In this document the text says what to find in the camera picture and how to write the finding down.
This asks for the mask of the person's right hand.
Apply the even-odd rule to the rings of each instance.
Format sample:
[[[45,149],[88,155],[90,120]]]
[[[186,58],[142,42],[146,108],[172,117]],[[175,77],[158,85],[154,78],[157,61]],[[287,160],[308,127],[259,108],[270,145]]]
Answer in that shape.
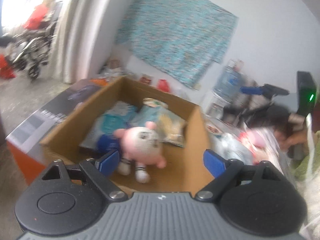
[[[291,146],[306,143],[308,140],[307,129],[296,131],[289,137],[282,136],[278,139],[278,144],[281,150],[288,151]]]

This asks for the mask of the green sleeve forearm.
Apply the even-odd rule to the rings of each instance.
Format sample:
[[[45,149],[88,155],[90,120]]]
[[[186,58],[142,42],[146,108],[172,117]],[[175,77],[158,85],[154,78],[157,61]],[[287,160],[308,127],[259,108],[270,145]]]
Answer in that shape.
[[[302,159],[298,161],[299,164],[293,173],[298,181],[303,181],[309,177],[313,178],[319,172],[319,130],[313,131],[312,122],[312,114],[308,114],[303,128],[307,129],[308,140],[306,143],[301,144]]]

